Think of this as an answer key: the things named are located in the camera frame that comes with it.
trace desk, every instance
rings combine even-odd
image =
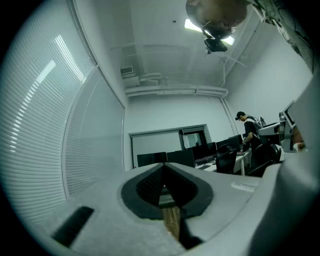
[[[240,163],[241,166],[241,175],[245,176],[245,164],[251,166],[251,150],[248,150],[245,152],[244,155],[237,156],[235,159],[235,165],[237,163]],[[213,160],[211,162],[208,162],[206,164],[201,164],[195,167],[196,169],[201,169],[206,172],[216,172],[217,166],[216,161]]]

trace ceiling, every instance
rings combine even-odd
[[[170,85],[221,86],[224,64],[227,75],[235,64],[228,57],[241,56],[259,18],[249,6],[247,19],[232,35],[234,44],[208,55],[205,36],[185,28],[185,5],[186,0],[97,1],[97,18],[114,63],[133,66],[137,76],[161,73]]]

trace ceiling light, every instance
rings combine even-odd
[[[194,30],[194,31],[198,31],[198,32],[201,32],[201,33],[202,33],[202,30],[201,30],[199,27],[197,27],[195,24],[193,24],[193,23],[191,22],[191,20],[188,19],[188,18],[185,20],[184,27],[185,27],[186,29]],[[222,39],[221,41],[224,41],[225,43],[227,43],[227,44],[229,44],[229,45],[232,46],[232,45],[234,44],[234,42],[235,42],[235,39],[234,39],[232,36],[229,36],[228,38]]]

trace black cap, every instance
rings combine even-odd
[[[244,117],[245,115],[246,115],[245,112],[239,111],[239,112],[236,114],[235,120],[238,121],[240,117]]]

